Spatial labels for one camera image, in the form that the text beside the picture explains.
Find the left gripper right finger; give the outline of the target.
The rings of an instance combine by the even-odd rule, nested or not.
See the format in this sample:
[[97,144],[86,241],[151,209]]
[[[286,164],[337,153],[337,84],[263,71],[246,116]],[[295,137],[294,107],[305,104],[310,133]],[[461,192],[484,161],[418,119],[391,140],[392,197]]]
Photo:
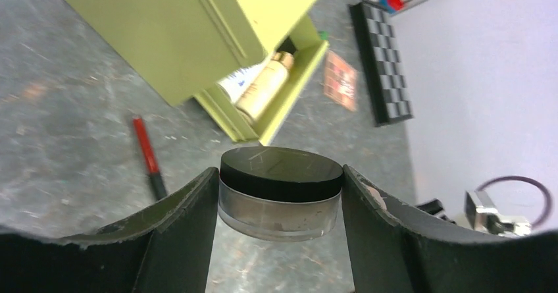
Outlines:
[[358,292],[556,292],[557,232],[507,238],[441,220],[343,168]]

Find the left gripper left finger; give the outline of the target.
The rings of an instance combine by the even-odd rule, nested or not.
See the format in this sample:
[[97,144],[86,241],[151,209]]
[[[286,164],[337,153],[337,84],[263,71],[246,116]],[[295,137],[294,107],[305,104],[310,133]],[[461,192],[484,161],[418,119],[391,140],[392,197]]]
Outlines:
[[2,292],[204,292],[218,205],[210,167],[160,201],[89,234],[1,228]]

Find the round powder jar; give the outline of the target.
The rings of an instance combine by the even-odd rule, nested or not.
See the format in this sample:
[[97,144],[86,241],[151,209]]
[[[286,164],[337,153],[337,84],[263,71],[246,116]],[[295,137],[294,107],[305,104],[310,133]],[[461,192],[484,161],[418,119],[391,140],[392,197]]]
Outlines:
[[287,147],[231,149],[220,158],[218,215],[261,240],[301,242],[336,225],[343,167],[325,156]]

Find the white plastic bottle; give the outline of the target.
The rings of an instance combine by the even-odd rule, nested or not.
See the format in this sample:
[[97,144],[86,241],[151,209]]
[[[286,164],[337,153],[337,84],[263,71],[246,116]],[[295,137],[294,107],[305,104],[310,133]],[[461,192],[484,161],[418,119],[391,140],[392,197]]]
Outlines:
[[243,93],[260,74],[265,65],[257,64],[252,67],[240,68],[218,82],[232,103],[236,103]]

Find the green metal drawer box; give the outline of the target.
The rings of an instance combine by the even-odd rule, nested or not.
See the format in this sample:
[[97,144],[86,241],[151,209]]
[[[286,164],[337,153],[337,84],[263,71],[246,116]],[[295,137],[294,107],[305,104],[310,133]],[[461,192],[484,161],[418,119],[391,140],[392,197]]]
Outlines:
[[[317,0],[65,1],[169,105],[195,98],[235,142],[269,145],[328,49],[309,16]],[[249,123],[218,81],[282,44],[293,68]]]

